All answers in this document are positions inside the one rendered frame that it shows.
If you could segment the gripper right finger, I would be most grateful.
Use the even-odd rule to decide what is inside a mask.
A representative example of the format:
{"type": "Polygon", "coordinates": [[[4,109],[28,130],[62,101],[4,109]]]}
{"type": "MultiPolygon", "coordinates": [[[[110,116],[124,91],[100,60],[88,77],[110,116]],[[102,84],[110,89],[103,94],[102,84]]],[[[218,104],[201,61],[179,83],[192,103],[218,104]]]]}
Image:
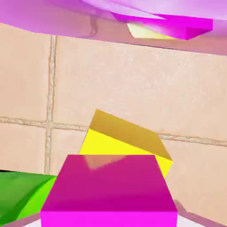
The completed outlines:
{"type": "Polygon", "coordinates": [[[174,203],[178,211],[177,227],[223,227],[220,223],[186,211],[178,200],[174,203]]]}

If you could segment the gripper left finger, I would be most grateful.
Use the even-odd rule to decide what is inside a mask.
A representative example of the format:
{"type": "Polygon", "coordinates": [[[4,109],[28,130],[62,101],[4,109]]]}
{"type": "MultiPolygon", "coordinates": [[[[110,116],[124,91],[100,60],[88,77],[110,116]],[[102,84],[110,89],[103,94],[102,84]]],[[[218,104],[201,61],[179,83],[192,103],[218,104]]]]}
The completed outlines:
{"type": "Polygon", "coordinates": [[[3,225],[2,227],[27,227],[27,225],[40,220],[40,213],[35,213],[33,215],[18,219],[3,225]]]}

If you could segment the small magenta cube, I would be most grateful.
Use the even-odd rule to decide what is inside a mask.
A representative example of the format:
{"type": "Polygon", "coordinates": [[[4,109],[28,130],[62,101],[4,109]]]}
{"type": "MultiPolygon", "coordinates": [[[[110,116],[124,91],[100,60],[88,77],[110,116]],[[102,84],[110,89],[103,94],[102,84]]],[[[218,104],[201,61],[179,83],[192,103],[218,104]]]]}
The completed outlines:
{"type": "Polygon", "coordinates": [[[154,155],[68,155],[41,209],[41,227],[177,227],[154,155]]]}

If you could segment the small yellow cube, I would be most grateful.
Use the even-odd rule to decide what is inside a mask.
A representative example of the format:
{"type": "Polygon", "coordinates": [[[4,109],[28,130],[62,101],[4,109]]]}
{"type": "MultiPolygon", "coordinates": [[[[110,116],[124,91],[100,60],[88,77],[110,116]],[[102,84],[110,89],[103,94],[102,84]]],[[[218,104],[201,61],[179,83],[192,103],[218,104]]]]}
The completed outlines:
{"type": "Polygon", "coordinates": [[[155,132],[96,110],[80,155],[154,155],[164,177],[173,163],[155,132]]]}

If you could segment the large green box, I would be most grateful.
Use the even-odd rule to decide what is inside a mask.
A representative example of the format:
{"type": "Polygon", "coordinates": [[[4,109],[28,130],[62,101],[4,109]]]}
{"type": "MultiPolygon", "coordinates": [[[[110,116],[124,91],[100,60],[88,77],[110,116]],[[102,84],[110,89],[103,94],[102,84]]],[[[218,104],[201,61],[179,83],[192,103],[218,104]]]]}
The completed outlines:
{"type": "Polygon", "coordinates": [[[0,170],[0,226],[39,214],[56,178],[0,170]]]}

